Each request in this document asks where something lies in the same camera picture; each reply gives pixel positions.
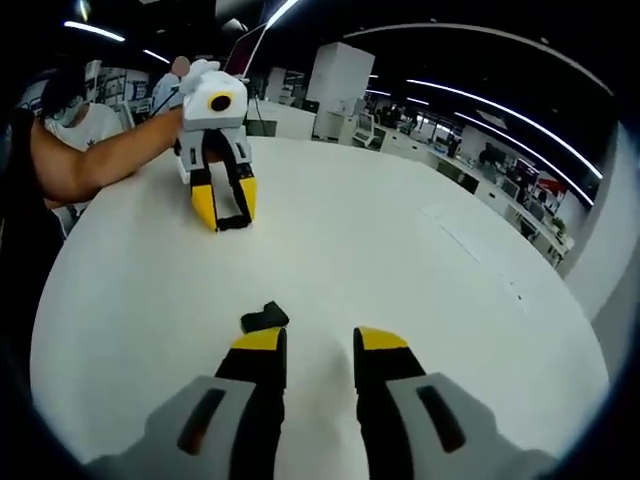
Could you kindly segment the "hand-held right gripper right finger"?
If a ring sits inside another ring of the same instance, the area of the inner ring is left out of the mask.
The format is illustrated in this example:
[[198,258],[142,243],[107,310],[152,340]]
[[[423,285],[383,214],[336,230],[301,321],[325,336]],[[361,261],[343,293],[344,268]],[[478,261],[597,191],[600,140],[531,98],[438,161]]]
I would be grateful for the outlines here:
[[353,331],[356,417],[372,479],[546,479],[557,460],[499,432],[493,411],[426,372],[398,335]]

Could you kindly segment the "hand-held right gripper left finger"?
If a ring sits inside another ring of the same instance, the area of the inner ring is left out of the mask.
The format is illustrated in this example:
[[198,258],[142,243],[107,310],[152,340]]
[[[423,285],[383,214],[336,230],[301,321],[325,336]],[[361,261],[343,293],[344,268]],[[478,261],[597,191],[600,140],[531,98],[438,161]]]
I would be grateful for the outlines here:
[[287,332],[234,341],[212,376],[199,376],[146,420],[142,438],[92,462],[95,479],[271,479],[284,421]]

